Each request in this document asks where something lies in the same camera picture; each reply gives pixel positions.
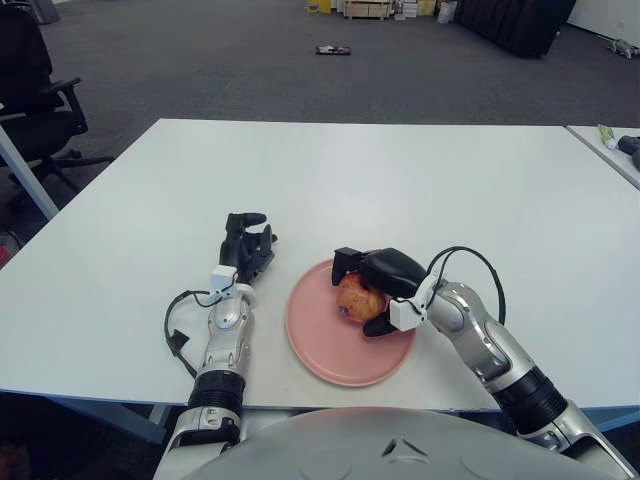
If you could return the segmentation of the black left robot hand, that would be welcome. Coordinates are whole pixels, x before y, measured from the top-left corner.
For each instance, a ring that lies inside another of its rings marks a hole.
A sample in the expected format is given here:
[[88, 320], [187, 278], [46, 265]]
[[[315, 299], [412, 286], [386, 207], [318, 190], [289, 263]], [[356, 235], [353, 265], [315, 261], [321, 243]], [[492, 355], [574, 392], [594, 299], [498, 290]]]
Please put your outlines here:
[[226, 238], [220, 247], [219, 264], [235, 267], [238, 283], [252, 285], [275, 257], [272, 233], [262, 213], [230, 213], [226, 221]]

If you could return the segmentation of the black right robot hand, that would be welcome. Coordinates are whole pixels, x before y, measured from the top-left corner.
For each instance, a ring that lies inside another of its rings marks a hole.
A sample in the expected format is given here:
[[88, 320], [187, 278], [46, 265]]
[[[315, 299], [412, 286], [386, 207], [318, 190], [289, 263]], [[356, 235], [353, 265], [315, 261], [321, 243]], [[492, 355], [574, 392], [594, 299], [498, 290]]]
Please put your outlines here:
[[338, 309], [361, 324], [369, 338], [410, 331], [424, 323], [427, 300], [416, 295], [427, 277], [422, 266], [394, 248], [334, 251], [331, 282], [338, 289]]

